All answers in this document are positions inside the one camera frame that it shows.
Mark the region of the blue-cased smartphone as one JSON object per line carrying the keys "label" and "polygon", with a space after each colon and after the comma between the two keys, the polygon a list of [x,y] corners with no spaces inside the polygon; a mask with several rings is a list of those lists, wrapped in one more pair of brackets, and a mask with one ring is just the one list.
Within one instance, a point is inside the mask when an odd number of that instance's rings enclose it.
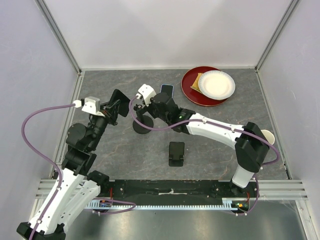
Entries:
{"label": "blue-cased smartphone", "polygon": [[171,84],[162,84],[160,87],[161,93],[166,93],[168,96],[173,97],[174,95],[174,86]]}

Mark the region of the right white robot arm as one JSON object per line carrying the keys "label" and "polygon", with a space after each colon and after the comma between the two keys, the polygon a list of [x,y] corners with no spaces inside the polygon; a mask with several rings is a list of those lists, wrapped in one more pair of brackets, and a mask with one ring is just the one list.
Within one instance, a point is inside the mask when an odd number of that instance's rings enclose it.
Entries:
{"label": "right white robot arm", "polygon": [[269,130],[261,130],[256,124],[229,124],[207,118],[193,110],[178,107],[173,98],[166,93],[152,93],[146,100],[147,111],[153,118],[159,118],[168,126],[177,123],[172,129],[177,133],[206,137],[223,143],[235,150],[237,168],[229,184],[229,191],[235,197],[247,191],[253,175],[260,170],[270,149],[264,142],[237,130],[254,134],[269,144],[275,143],[275,136]]}

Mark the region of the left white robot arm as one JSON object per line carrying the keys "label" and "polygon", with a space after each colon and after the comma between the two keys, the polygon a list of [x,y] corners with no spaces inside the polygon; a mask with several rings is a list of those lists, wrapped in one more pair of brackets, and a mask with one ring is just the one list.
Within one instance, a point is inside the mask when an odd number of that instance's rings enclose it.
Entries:
{"label": "left white robot arm", "polygon": [[89,170],[106,127],[117,125],[121,100],[100,103],[98,98],[87,97],[75,100],[72,106],[88,113],[89,123],[69,127],[64,160],[61,166],[52,164],[58,173],[55,184],[34,217],[17,227],[17,233],[26,240],[64,240],[84,208],[95,197],[104,197],[110,191],[109,177]]}

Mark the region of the black smartphone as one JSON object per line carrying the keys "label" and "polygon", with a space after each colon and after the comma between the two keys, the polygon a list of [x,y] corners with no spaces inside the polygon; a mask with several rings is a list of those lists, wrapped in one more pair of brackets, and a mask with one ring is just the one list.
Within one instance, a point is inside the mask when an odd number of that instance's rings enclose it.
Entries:
{"label": "black smartphone", "polygon": [[115,89],[109,101],[109,107],[114,116],[120,114],[126,117],[129,113],[130,99],[119,89]]}

